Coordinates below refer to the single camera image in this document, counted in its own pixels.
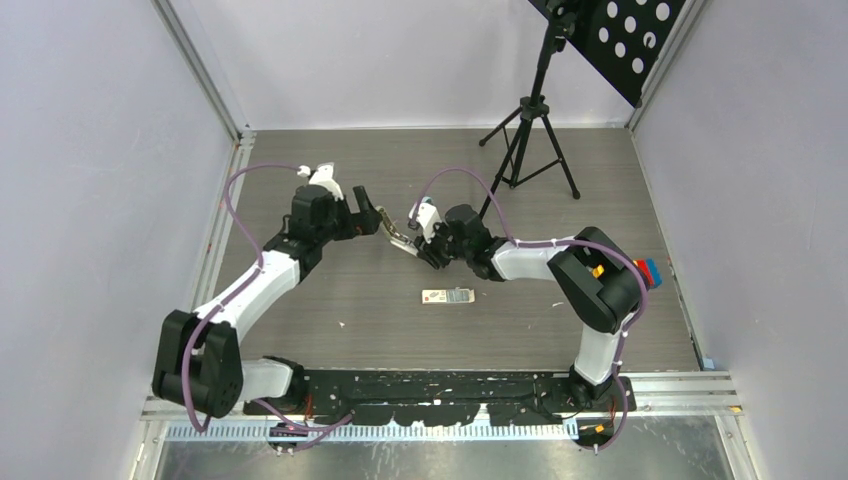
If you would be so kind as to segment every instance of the black perforated panel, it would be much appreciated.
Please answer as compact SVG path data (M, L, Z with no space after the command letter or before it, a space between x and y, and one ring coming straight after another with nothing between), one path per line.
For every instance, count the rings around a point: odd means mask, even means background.
M648 73L685 3L686 0L584 1L569 41L636 106Z

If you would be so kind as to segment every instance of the worn black surface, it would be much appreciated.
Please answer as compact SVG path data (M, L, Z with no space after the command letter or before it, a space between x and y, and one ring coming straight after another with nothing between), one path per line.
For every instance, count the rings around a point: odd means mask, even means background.
M401 426L418 421L428 427L465 425L485 404L493 426L544 425L562 422L555 413L578 411L569 403L568 378L554 372L306 370L305 375L312 414L323 424L353 413L355 425L386 425L392 420ZM620 378L631 390L630 380ZM587 411L607 412L613 398L621 411L615 386ZM632 394L628 405L636 408ZM254 404L246 405L245 413L267 414Z

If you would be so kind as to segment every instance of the tripod leg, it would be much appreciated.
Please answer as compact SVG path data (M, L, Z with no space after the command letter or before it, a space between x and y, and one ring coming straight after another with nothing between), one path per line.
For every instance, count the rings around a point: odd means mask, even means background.
M492 130L491 132L489 132L489 134L488 134L488 135L486 135L485 137L483 137L483 140L480 140L479 145L480 145L481 147L482 147L482 146L484 146L484 145L486 145L486 142L488 142L489 140L491 140L491 139L492 139L492 137L494 137L496 133L498 133L499 131L503 130L503 129L504 129L504 127L506 127L506 125L507 125L509 122L511 122L511 121L512 121L515 117L517 117L519 113L521 113L521 107L516 108L516 109L515 109L515 111L514 111L514 112L512 112L512 113L510 113L510 114L509 114L509 116L508 116L508 117L506 117L506 118L504 119L504 121L503 121L503 122L499 123L499 124L498 124L498 126L497 126L497 127L495 127L495 129L494 129L494 130Z
M495 174L495 181L492 182L492 186L489 188L489 191L492 192L492 195L494 195L495 191L498 189L498 185L503 180L503 174L504 172L506 172L506 166L512 160L512 153L515 151L515 147L518 146L518 139L520 138L519 133L521 132L523 126L524 123L522 123L521 126L518 127L518 133L516 133L515 136L512 137L512 142L509 144L509 148L506 150L506 155L504 156L503 162L501 162L501 168L499 168L498 173ZM486 195L486 200L483 201L483 207L480 209L480 218L483 218L483 215L486 215L486 210L489 209L490 203L492 203L492 199L489 198L488 195Z
M565 163L565 155L562 154L562 149L559 148L559 142L556 139L556 135L554 135L554 128L551 126L551 121L548 120L547 115L542 115L542 123L545 124L545 130L548 131L548 137L551 138L551 143L554 145L554 151L559 157L559 163L562 165L562 169L565 172L565 178L568 179L568 185L571 186L571 196L574 197L575 200L580 199L580 191L577 190L577 185L574 183L574 177L571 176L571 170L568 169L568 164Z
M518 186L518 174L521 172L521 164L524 162L524 152L527 150L527 141L530 139L530 129L533 127L533 120L521 119L521 125L518 126L518 131L515 136L518 137L518 151L515 153L515 165L512 167L512 175L509 178L509 188Z

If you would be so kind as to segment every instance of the gray wall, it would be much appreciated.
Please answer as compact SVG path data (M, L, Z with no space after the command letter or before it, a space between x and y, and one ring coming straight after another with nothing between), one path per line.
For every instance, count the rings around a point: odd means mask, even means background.
M848 475L846 18L712 2L637 130L700 341L773 478Z
M530 94L546 26L525 0L177 3L194 7L205 63L255 129L497 124ZM633 111L570 46L545 94L559 125Z
M150 2L2 11L0 478L115 479L231 145Z

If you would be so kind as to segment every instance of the robotic arm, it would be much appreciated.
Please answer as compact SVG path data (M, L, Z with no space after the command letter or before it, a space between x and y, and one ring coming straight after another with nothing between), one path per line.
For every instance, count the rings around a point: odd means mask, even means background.
M189 387L195 409L216 418L227 415L239 401L300 394L294 369L285 360L265 358L242 362L239 345L248 330L277 299L302 282L321 261L332 240L373 235L381 216L365 188L353 188L359 213L351 213L347 198L333 179L333 165L315 171L301 167L308 184L292 199L291 214L254 263L238 280L193 312L174 310L162 324L153 377L157 397L184 405L182 355L201 319L217 311L195 345L189 368Z
M640 301L640 286L625 266L606 253L573 246L528 248L492 236L470 205L458 205L442 219L435 206L421 203L410 212L421 235L404 238L392 226L387 233L394 245L423 259L433 268L463 260L474 273L496 282L518 279L555 281L583 321L580 351L569 372L568 389L574 404L591 408L613 383L612 369L623 327L633 318ZM606 246L627 258L596 227L587 227L577 240ZM649 285L643 273L642 281Z

